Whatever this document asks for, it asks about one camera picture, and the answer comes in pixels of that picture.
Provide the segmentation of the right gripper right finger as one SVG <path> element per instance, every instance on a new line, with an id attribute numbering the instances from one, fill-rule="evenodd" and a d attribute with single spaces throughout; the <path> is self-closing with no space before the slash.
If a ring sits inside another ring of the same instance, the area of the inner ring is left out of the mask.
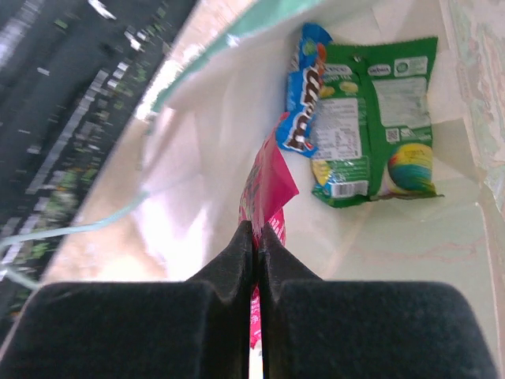
<path id="1" fill-rule="evenodd" d="M 474 312 L 454 287 L 326 281 L 271 227 L 258 253 L 265 377 L 497 377 Z"/>

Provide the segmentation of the green patterned paper bag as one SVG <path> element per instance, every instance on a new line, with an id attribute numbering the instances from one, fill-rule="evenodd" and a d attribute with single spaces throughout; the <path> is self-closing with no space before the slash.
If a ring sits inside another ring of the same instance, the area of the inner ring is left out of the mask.
<path id="1" fill-rule="evenodd" d="M 388 139 L 430 121 L 438 197 L 350 208 L 312 194 L 306 158 L 287 249 L 326 280 L 449 283 L 504 356 L 504 4 L 501 1 L 203 1 L 128 124 L 43 281 L 181 281 L 230 240 L 239 198 L 283 105 L 305 22 L 337 43 L 437 36 L 432 79 L 380 83 Z"/>

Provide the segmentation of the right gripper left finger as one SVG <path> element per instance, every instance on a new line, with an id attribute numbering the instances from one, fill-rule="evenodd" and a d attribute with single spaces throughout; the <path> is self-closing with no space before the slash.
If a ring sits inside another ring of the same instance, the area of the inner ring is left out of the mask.
<path id="1" fill-rule="evenodd" d="M 183 282 L 54 283 L 1 350 L 4 378 L 246 378 L 253 231 Z"/>

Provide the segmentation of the red snack packet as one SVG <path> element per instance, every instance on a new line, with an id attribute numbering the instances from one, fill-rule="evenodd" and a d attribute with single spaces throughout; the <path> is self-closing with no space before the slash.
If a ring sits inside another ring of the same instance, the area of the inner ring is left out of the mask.
<path id="1" fill-rule="evenodd" d="M 235 334 L 244 347 L 256 341 L 266 355 L 279 352 L 288 328 L 275 310 L 277 294 L 287 280 L 311 272 L 285 247 L 283 207 L 299 194 L 275 138 L 261 146 L 246 180 L 239 207 L 240 224 L 234 236 L 233 258 Z"/>

